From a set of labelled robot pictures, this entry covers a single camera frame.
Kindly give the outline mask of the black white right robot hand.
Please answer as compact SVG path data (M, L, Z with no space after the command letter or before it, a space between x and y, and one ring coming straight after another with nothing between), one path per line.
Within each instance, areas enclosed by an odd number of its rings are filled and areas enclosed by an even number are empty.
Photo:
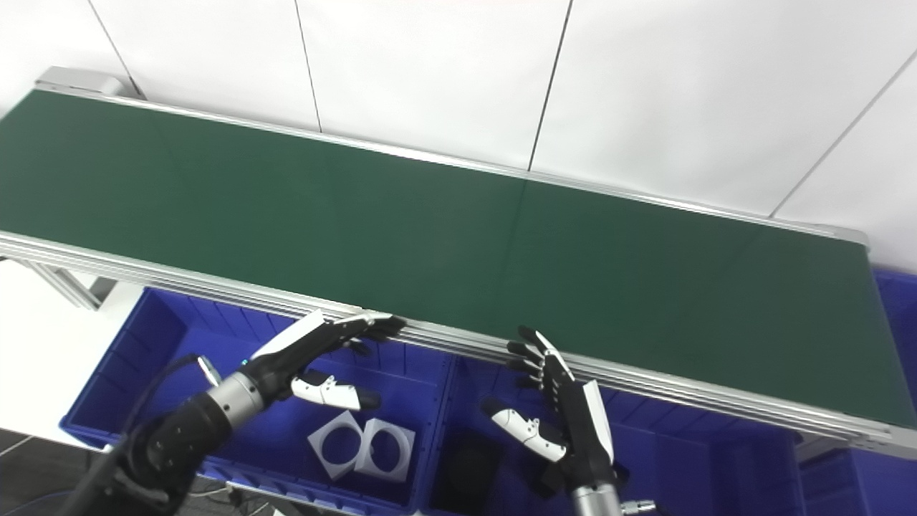
M518 409L494 396L481 402L481 410L502 431L557 468L564 486L576 489L619 489L625 470L615 463L615 448L605 405L596 381L576 378L562 353L541 331L518 327L520 339L510 340L508 369L523 373L519 388L543 396L559 426L527 418Z

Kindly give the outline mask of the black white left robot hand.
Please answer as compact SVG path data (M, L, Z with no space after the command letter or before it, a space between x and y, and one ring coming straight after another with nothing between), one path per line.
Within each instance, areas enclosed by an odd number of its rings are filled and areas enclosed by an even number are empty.
M263 409L290 396L351 411L378 409L380 394L341 384L331 373L312 369L311 363L341 348L369 355L369 342L393 339L406 324L400 317L376 311L330 321L315 310L272 338L239 371L252 382Z

